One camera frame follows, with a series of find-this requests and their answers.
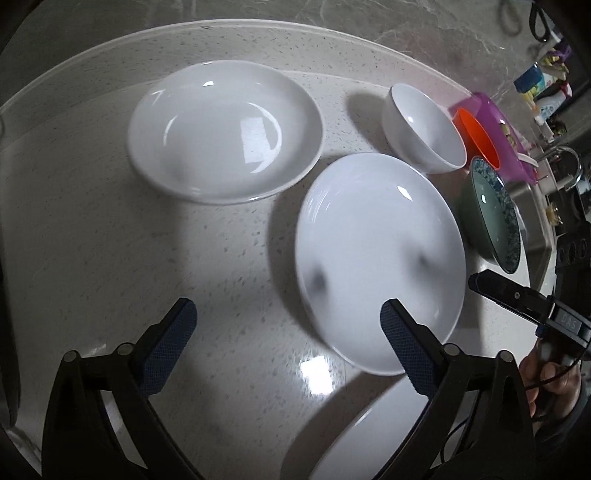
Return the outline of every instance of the human hand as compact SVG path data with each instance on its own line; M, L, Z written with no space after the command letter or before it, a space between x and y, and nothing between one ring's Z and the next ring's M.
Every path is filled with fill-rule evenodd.
M529 355L519 364L519 373L526 388L539 381L547 380L567 368L553 362L547 362L538 376L541 366L540 362L541 359L537 352L536 344ZM554 415L558 419L565 418L573 410L581 393L581 370L579 366L575 365L562 377L543 385L541 388L558 396L554 403ZM525 393L530 405L530 416L533 417L536 409L535 399L540 393L540 388L532 388L531 390L526 390Z

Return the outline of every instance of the black cable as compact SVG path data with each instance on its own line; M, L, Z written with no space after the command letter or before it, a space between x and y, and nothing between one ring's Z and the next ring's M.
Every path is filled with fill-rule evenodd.
M468 419L462 420L460 423L458 423L454 427L454 429L450 433L447 434L447 437L445 439L445 442L443 442L443 447L441 447L441 450L439 450L439 460L441 461L441 463L445 463L446 462L445 455L443 453L443 451L445 450L445 445L447 445L447 442L449 442L449 439L452 438L452 435L454 433L456 433L459 429L461 429L466 424L467 421L468 421Z
M568 372L570 372L575 365L577 365L581 359L583 358L583 355L585 354L587 350L583 350L583 352L579 355L579 357L572 363L570 364L566 369L562 370L559 374L554 375L553 377L547 378L546 380L542 380L540 382L536 382L534 384L531 384L529 387L525 388L525 391L528 390L532 390L533 388L540 388L543 385L547 385L549 383L552 383L554 380L558 380L560 377L566 375Z

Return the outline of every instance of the finger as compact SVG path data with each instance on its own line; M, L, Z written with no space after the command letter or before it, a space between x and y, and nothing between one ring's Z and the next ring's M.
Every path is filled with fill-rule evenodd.
M544 365L544 368L541 371L540 379L542 381L548 380L564 370L565 367L553 362L548 362ZM544 385L544 389L557 395L573 395L579 387L580 382L580 370L579 367L576 366L553 382Z
M531 390L525 390L525 396L527 397L527 403L535 402L535 399L538 398L539 393L540 393L539 388L532 388Z
M540 357L534 347L534 349L519 364L519 373L521 374L521 379L526 387L536 382L539 363Z

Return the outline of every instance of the sink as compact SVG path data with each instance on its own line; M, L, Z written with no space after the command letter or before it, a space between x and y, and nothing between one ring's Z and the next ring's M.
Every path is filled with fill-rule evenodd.
M530 286L539 291L548 273L552 251L556 247L554 229L545 212L548 200L540 187L526 182L509 184L507 192L517 208L518 217L523 220L519 228L530 273Z

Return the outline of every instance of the pink container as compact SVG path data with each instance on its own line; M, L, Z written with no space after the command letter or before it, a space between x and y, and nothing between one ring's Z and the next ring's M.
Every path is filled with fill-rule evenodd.
M526 181L529 184L537 183L533 166L523 163L517 158L517 153L507 140L502 128L501 121L504 121L517 144L520 153L526 153L525 148L519 142L517 135L505 115L499 110L495 103L485 93L474 93L471 97L462 100L450 108L450 113L455 115L458 108L465 108L476 117L490 136L496 151L501 159L501 168L498 171L499 177L505 182Z

